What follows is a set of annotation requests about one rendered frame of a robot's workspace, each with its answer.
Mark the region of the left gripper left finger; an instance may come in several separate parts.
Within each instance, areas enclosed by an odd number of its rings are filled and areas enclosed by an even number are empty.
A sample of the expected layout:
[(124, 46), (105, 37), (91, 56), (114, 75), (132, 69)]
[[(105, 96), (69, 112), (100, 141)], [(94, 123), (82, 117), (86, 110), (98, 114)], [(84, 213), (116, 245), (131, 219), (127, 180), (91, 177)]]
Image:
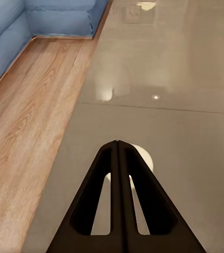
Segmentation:
[[(110, 233), (91, 235), (105, 176), (111, 173)], [(117, 140), (100, 147), (46, 253), (125, 253)]]

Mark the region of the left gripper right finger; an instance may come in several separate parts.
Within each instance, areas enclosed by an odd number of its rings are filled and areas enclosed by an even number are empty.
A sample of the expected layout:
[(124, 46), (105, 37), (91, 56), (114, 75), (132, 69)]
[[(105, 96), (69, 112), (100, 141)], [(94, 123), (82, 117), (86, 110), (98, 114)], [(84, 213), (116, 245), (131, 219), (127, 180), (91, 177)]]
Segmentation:
[[(138, 150), (117, 143), (125, 253), (206, 253)], [(129, 175), (150, 235), (138, 232)]]

